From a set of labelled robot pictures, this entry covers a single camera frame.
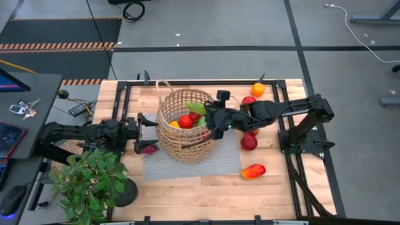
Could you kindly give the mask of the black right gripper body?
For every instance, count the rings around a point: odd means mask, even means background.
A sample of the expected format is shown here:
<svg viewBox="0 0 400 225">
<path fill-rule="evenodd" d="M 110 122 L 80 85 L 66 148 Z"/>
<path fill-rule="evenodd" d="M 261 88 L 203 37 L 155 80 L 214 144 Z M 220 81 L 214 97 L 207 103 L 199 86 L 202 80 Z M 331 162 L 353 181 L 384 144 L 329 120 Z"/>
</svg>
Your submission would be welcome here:
<svg viewBox="0 0 400 225">
<path fill-rule="evenodd" d="M 252 131 L 253 119 L 248 113 L 247 106 L 240 106 L 239 109 L 218 108 L 212 116 L 206 116 L 206 127 L 212 131 L 215 128 L 227 131 L 237 129 L 240 131 Z"/>
</svg>

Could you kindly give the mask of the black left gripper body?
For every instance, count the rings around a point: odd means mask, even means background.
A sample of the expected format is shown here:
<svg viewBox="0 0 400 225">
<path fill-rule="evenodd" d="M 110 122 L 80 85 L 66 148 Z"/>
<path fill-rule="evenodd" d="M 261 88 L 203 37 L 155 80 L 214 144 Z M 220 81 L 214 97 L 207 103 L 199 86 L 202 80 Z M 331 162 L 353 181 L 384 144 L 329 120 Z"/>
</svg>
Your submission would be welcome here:
<svg viewBox="0 0 400 225">
<path fill-rule="evenodd" d="M 125 130 L 126 139 L 135 140 L 134 143 L 134 152 L 142 153 L 141 139 L 142 139 L 142 115 L 138 115 L 137 119 L 134 117 L 127 117 L 126 119 L 122 119 L 122 127 Z"/>
</svg>

